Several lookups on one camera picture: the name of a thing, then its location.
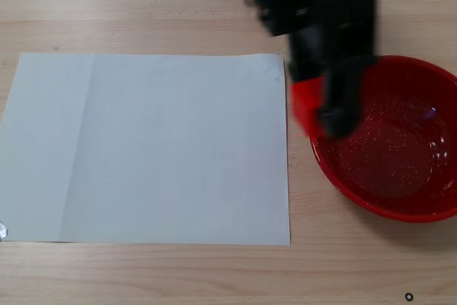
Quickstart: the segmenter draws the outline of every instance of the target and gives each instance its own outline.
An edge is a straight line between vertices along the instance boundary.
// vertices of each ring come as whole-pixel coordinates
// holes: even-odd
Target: wooden table
[[[380,0],[379,51],[457,73],[457,0]],[[0,0],[0,112],[18,52],[285,50],[243,0]],[[457,304],[457,219],[403,224],[345,200],[289,121],[290,247],[0,244],[1,305]]]

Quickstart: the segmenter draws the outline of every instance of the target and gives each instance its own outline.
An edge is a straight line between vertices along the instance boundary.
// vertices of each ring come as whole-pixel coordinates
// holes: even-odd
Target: plastic bowl
[[[311,138],[331,183],[391,219],[457,214],[457,79],[428,62],[384,56],[366,71],[365,119],[349,138]]]

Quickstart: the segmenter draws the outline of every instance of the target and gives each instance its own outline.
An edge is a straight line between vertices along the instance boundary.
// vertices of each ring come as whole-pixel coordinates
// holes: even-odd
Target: wood grain
[[[457,0],[380,0],[382,54],[457,73]],[[19,52],[284,51],[243,0],[0,0],[0,113]],[[290,247],[0,244],[0,304],[457,304],[457,219],[403,224],[345,200],[289,118]]]

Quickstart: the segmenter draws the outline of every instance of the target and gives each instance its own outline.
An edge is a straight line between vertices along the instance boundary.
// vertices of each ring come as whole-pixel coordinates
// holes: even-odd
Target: white paper
[[[23,54],[9,240],[289,245],[280,56]]]

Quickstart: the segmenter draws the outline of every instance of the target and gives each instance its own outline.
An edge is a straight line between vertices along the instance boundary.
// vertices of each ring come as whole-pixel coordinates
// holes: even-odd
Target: black mechanical part
[[[363,113],[363,71],[376,60],[376,0],[253,2],[272,35],[289,35],[293,81],[323,75],[319,119],[325,133],[348,136]]]

